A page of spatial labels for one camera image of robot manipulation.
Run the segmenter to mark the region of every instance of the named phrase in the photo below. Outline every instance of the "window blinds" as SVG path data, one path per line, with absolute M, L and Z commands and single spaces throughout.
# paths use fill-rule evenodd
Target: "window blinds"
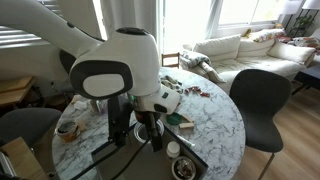
M 37 0 L 54 13 L 62 16 L 57 0 Z M 0 26 L 0 47 L 14 47 L 43 41 L 40 37 L 28 32 Z

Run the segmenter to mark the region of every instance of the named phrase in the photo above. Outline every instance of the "marble table top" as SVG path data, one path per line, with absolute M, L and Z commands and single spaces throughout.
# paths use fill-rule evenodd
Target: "marble table top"
M 210 97 L 194 93 L 181 94 L 181 105 L 176 112 L 194 120 L 193 130 L 180 130 L 178 126 L 169 125 L 165 121 L 163 123 L 175 134 L 196 144 L 192 150 L 209 166 L 204 179 L 231 179 L 240 165 L 245 147 L 245 130 L 237 107 L 224 91 L 201 76 L 183 70 L 161 68 L 159 76 L 165 75 L 180 81 L 182 88 L 197 85 L 203 92 L 210 93 Z M 92 164 L 91 152 L 108 140 L 106 113 L 100 115 L 89 105 L 80 111 L 70 104 L 58 124 L 70 119 L 85 121 L 87 130 L 71 143 L 64 143 L 58 136 L 54 136 L 53 161 L 62 180 L 71 179 Z M 97 171 L 93 168 L 81 179 L 98 179 Z

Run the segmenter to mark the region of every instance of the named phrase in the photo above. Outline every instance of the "tray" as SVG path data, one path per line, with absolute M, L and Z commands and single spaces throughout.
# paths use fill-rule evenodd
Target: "tray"
M 125 166 L 136 150 L 142 145 L 136 140 L 133 129 L 134 125 L 130 127 L 126 145 L 116 154 L 96 166 L 100 179 L 111 179 Z M 166 154 L 167 144 L 170 141 L 176 141 L 180 144 L 180 156 L 186 156 L 194 162 L 196 166 L 196 176 L 194 179 L 202 179 L 205 176 L 208 165 L 167 127 L 164 126 L 164 129 L 162 135 L 163 148 L 158 152 L 152 152 L 151 144 L 146 145 L 118 179 L 174 179 L 171 172 L 171 161 Z M 106 142 L 91 153 L 93 161 L 96 162 L 115 148 L 114 144 Z

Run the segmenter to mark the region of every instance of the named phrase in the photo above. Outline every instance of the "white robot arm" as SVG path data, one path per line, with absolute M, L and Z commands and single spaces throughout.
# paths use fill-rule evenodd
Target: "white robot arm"
M 122 28 L 105 42 L 85 34 L 36 0 L 2 0 L 0 25 L 33 33 L 77 58 L 70 71 L 74 89 L 90 99 L 127 92 L 134 110 L 171 114 L 180 95 L 160 84 L 152 35 Z

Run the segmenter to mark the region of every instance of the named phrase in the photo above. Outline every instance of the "wooden floor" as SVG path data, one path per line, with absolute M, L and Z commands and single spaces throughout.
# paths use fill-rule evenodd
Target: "wooden floor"
M 320 91 L 304 89 L 292 96 L 276 115 L 284 148 L 271 163 L 264 180 L 320 180 Z M 233 180 L 258 179 L 270 154 L 246 147 Z

